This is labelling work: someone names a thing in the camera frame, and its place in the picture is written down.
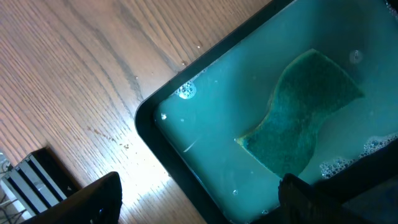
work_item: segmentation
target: brown wooden surface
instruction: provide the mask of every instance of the brown wooden surface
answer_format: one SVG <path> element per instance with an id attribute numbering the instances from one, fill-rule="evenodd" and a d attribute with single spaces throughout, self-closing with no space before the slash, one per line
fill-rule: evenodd
<path id="1" fill-rule="evenodd" d="M 202 223 L 134 113 L 269 1 L 1 0 L 0 150 L 49 144 L 83 186 L 119 172 L 120 223 Z"/>

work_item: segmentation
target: water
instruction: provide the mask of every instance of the water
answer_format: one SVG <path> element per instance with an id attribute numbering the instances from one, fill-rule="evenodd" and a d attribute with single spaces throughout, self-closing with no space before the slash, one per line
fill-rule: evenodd
<path id="1" fill-rule="evenodd" d="M 228 220 L 251 222 L 278 206 L 279 177 L 235 139 L 256 127 L 283 69 L 317 49 L 364 91 L 322 126 L 299 175 L 312 184 L 398 131 L 398 23 L 383 0 L 298 0 L 163 101 L 155 120 Z"/>

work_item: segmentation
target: sponge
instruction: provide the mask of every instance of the sponge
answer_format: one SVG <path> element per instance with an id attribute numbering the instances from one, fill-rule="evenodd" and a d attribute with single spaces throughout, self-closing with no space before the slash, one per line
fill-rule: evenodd
<path id="1" fill-rule="evenodd" d="M 236 142 L 279 177 L 309 163 L 323 122 L 363 92 L 347 73 L 311 49 L 283 71 L 266 117 Z"/>

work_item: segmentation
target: wooden table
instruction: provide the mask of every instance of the wooden table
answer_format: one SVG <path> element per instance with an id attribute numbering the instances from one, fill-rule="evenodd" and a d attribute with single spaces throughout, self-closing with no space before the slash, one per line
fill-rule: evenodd
<path id="1" fill-rule="evenodd" d="M 0 1 L 0 150 L 119 172 L 120 223 L 203 223 L 134 127 L 143 99 L 270 0 Z"/>

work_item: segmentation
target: green sponge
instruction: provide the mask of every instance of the green sponge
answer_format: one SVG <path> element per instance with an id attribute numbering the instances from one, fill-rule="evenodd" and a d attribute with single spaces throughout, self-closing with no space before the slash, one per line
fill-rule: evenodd
<path id="1" fill-rule="evenodd" d="M 283 71 L 260 125 L 236 142 L 279 177 L 299 175 L 313 156 L 323 122 L 363 96 L 335 62 L 309 50 Z"/>

